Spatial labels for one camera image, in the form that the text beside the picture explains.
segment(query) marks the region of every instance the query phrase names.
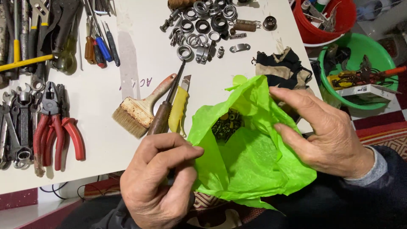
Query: red patterned rug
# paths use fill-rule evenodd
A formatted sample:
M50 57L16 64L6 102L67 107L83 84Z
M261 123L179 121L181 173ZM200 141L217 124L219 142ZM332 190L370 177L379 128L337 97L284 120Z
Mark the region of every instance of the red patterned rug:
M407 161L407 121L357 130L364 145L384 145L398 152Z

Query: cardboard box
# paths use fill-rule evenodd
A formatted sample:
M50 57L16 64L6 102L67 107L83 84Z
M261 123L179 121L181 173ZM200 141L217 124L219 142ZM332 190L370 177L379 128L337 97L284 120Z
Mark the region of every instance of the cardboard box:
M400 93L375 84L346 88L336 92L346 100L356 104L388 103L394 99L397 93Z

